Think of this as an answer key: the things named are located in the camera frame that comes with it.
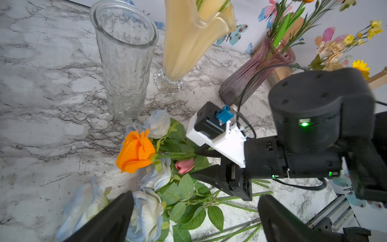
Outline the orange yellow tulip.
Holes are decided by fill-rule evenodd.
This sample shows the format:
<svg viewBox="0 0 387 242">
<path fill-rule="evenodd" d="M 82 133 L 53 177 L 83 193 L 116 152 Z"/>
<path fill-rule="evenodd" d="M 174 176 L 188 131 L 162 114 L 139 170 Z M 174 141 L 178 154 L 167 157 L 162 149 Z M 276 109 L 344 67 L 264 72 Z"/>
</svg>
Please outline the orange yellow tulip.
<svg viewBox="0 0 387 242">
<path fill-rule="evenodd" d="M 303 14 L 305 11 L 305 5 L 312 3 L 313 0 L 303 0 L 300 1 L 301 4 L 294 13 L 289 13 L 288 10 L 291 7 L 291 4 L 287 5 L 286 0 L 282 0 L 281 3 L 276 3 L 276 17 L 274 23 L 271 26 L 270 39 L 275 48 L 277 48 L 285 34 L 290 30 L 295 21 Z"/>
</svg>

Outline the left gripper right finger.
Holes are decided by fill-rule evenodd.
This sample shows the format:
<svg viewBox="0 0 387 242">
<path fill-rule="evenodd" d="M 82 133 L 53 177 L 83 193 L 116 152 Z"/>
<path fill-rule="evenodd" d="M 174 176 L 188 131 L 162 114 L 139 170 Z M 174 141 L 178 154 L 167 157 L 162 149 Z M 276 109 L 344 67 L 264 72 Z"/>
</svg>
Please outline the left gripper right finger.
<svg viewBox="0 0 387 242">
<path fill-rule="evenodd" d="M 271 195 L 258 203 L 261 224 L 268 242 L 343 242 L 344 235 L 311 230 Z"/>
</svg>

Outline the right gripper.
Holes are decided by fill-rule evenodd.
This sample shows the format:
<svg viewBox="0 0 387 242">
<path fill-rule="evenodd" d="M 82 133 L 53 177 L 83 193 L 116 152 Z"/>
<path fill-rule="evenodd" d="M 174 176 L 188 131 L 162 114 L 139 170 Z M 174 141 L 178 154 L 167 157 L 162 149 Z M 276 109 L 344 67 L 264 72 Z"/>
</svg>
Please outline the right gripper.
<svg viewBox="0 0 387 242">
<path fill-rule="evenodd" d="M 221 163 L 191 173 L 191 177 L 210 184 L 230 196 L 251 201 L 254 179 L 317 178 L 322 184 L 302 186 L 307 191 L 320 191 L 327 187 L 325 178 L 338 177 L 342 159 L 338 151 L 328 148 L 321 151 L 294 153 L 286 149 L 276 136 L 248 140 L 244 144 L 246 166 L 226 158 L 220 152 L 210 151 L 208 145 L 196 150 L 197 154 L 219 157 Z"/>
</svg>

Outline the pink rose tall stem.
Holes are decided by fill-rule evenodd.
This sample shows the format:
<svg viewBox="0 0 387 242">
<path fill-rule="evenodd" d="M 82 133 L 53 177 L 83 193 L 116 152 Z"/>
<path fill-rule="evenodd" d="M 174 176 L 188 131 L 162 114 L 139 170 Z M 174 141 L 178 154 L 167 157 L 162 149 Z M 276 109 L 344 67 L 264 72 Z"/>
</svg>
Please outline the pink rose tall stem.
<svg viewBox="0 0 387 242">
<path fill-rule="evenodd" d="M 204 2 L 204 0 L 196 0 L 197 11 L 200 10 L 200 8 L 201 8 L 203 2 Z"/>
</svg>

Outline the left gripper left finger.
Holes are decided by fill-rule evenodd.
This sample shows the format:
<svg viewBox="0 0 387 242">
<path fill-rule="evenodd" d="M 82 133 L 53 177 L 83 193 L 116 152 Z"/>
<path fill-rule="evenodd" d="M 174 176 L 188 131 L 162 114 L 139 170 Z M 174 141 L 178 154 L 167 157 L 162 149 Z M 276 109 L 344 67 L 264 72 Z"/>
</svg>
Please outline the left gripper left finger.
<svg viewBox="0 0 387 242">
<path fill-rule="evenodd" d="M 132 192 L 123 193 L 64 242 L 123 242 L 133 209 Z"/>
</svg>

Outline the sunflower bouquet in white vase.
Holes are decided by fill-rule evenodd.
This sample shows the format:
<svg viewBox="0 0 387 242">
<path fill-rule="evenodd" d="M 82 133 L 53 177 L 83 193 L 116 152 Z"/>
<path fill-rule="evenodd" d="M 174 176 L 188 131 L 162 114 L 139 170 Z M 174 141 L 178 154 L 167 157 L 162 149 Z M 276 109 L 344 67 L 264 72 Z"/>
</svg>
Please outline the sunflower bouquet in white vase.
<svg viewBox="0 0 387 242">
<path fill-rule="evenodd" d="M 335 71 L 348 67 L 352 49 L 363 46 L 373 37 L 383 33 L 383 22 L 371 20 L 368 26 L 355 35 L 344 34 L 334 38 L 335 27 L 327 28 L 315 39 L 316 56 L 308 65 L 309 70 Z"/>
</svg>

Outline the wooden wall shelf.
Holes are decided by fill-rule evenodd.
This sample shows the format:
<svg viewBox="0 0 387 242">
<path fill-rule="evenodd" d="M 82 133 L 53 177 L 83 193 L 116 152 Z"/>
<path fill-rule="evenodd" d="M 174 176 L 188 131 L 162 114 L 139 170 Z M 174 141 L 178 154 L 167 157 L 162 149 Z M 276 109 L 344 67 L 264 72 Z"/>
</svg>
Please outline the wooden wall shelf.
<svg viewBox="0 0 387 242">
<path fill-rule="evenodd" d="M 352 63 L 348 64 L 348 67 L 353 67 L 359 70 L 364 78 L 366 79 L 367 83 L 371 87 L 372 90 L 375 90 L 381 86 L 386 85 L 387 83 L 387 69 L 384 68 L 381 72 L 374 76 L 370 76 L 370 67 L 364 60 L 355 60 Z"/>
</svg>

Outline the white blue rose left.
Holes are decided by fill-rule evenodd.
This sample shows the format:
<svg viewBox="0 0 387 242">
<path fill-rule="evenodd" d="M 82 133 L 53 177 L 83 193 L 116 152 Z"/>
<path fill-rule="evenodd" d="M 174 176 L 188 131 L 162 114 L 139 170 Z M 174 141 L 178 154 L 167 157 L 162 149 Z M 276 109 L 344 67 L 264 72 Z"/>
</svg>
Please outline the white blue rose left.
<svg viewBox="0 0 387 242">
<path fill-rule="evenodd" d="M 153 189 L 154 191 L 160 190 L 167 185 L 171 179 L 171 159 L 161 159 L 161 170 L 157 171 L 154 164 L 150 164 L 147 167 L 140 168 L 139 171 L 139 189 Z"/>
</svg>

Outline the purple ribbed glass vase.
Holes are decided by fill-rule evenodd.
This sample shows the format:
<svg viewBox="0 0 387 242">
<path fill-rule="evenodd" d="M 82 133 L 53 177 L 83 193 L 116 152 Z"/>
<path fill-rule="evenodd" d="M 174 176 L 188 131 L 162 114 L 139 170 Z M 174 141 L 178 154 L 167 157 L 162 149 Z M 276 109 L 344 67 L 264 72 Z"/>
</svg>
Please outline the purple ribbed glass vase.
<svg viewBox="0 0 387 242">
<path fill-rule="evenodd" d="M 282 40 L 277 48 L 271 42 L 269 36 L 265 36 L 259 50 L 242 67 L 229 76 L 220 86 L 219 96 L 226 105 L 239 104 L 242 97 L 245 103 L 252 94 L 261 86 L 274 68 L 272 65 L 291 64 L 295 61 L 292 49 L 284 51 L 287 41 Z"/>
</svg>

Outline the yellow ruffled glass vase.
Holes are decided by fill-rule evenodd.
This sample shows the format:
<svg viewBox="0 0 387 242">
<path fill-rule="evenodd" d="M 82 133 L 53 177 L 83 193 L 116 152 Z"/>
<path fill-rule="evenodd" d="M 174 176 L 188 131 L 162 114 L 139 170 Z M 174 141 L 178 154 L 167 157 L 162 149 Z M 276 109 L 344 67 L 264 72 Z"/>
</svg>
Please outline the yellow ruffled glass vase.
<svg viewBox="0 0 387 242">
<path fill-rule="evenodd" d="M 230 1 L 204 1 L 199 11 L 195 0 L 165 1 L 165 9 L 163 67 L 154 83 L 160 92 L 176 94 L 211 45 L 236 30 L 236 18 Z"/>
</svg>

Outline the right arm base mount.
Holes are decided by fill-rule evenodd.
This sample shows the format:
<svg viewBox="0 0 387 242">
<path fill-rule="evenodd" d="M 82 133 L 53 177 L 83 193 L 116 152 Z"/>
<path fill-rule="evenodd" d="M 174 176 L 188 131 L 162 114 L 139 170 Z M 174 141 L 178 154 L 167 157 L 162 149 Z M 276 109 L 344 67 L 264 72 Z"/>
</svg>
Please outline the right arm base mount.
<svg viewBox="0 0 387 242">
<path fill-rule="evenodd" d="M 317 232 L 319 242 L 369 242 L 371 237 L 371 231 L 360 227 L 350 210 L 340 216 L 318 214 L 306 225 Z"/>
</svg>

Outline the clear glass vase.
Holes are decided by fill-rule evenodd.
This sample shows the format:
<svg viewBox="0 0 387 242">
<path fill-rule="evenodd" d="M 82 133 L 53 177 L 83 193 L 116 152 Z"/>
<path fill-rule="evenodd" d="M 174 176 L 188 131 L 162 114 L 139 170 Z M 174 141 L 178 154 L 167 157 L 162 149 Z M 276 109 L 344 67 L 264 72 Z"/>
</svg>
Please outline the clear glass vase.
<svg viewBox="0 0 387 242">
<path fill-rule="evenodd" d="M 90 9 L 109 113 L 136 119 L 143 110 L 158 29 L 133 5 L 98 1 Z"/>
</svg>

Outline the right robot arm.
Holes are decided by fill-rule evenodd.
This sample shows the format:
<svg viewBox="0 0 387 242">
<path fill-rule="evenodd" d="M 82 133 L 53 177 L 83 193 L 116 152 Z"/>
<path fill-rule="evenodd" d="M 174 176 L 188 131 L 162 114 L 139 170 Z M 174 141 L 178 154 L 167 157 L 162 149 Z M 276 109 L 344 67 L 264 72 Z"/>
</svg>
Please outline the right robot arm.
<svg viewBox="0 0 387 242">
<path fill-rule="evenodd" d="M 375 114 L 375 99 L 354 68 L 291 75 L 269 92 L 277 134 L 248 137 L 236 106 L 206 103 L 189 121 L 186 136 L 196 155 L 221 163 L 191 174 L 194 179 L 245 201 L 252 181 L 339 177 L 346 165 L 357 198 L 387 202 L 387 115 Z"/>
</svg>

